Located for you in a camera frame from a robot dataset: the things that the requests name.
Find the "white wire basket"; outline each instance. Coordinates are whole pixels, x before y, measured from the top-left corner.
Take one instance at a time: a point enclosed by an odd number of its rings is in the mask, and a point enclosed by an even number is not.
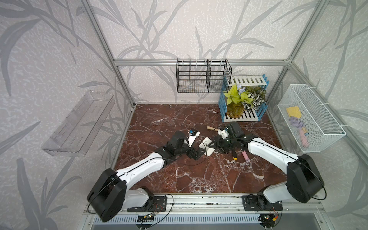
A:
[[[346,135],[306,84],[291,84],[278,108],[302,152],[320,152]]]

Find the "potted plant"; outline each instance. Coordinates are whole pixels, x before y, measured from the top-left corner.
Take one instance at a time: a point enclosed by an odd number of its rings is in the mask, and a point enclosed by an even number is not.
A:
[[[252,108],[258,111],[258,107],[267,101],[265,94],[266,91],[261,87],[247,86],[242,88],[240,84],[234,84],[227,93],[224,93],[224,96],[227,97],[226,114],[231,118],[239,118],[245,110],[248,113],[250,113]]]

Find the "plant pot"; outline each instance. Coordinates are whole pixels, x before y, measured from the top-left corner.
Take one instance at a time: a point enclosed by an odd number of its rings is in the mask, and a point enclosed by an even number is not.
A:
[[[241,103],[230,103],[227,105],[227,112],[226,115],[228,115],[231,118],[239,118],[244,113],[244,106]]]

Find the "marble surface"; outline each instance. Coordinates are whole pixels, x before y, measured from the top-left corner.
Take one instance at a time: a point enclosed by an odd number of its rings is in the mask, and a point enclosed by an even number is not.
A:
[[[164,146],[175,131],[187,133],[195,128],[201,134],[195,147],[205,137],[217,132],[207,126],[224,125],[217,104],[163,104],[137,105],[127,136],[122,146],[116,169],[121,169],[142,160],[157,147]],[[265,114],[259,122],[239,122],[247,132],[257,134],[266,142],[280,147],[270,120]],[[201,193],[201,192],[258,192],[270,184],[286,180],[285,174],[266,160],[248,153],[245,162],[241,152],[234,161],[231,154],[214,152],[197,161],[181,156],[160,171],[145,177],[133,189],[146,186],[153,193]]]

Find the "black wire rack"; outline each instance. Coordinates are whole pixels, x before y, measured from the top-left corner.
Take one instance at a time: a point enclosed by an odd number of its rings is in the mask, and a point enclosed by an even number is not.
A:
[[[206,60],[176,61],[176,84],[178,93],[222,93],[227,90],[231,79],[231,66],[225,61]]]

